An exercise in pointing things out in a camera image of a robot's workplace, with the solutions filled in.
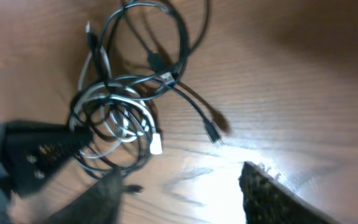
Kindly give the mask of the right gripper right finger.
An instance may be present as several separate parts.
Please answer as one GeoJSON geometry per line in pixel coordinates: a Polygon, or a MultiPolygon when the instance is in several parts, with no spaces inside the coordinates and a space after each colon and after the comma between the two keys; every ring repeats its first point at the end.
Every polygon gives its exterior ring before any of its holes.
{"type": "Polygon", "coordinates": [[[339,222],[296,196],[266,170],[245,162],[239,187],[247,224],[338,224],[339,222]]]}

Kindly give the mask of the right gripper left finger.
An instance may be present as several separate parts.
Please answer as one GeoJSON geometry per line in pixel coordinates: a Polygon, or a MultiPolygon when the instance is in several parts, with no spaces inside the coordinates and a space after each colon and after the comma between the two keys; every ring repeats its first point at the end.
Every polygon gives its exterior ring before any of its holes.
{"type": "Polygon", "coordinates": [[[72,203],[46,218],[43,224],[116,224],[124,194],[140,194],[143,186],[126,185],[114,169],[72,203]]]}

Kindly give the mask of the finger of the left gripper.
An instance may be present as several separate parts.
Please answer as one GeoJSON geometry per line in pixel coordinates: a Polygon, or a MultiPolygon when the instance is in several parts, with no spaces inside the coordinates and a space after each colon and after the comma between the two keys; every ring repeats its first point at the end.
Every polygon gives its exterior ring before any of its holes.
{"type": "Polygon", "coordinates": [[[1,162],[12,190],[20,196],[39,191],[71,156],[93,140],[86,127],[13,121],[6,124],[1,162]]]}

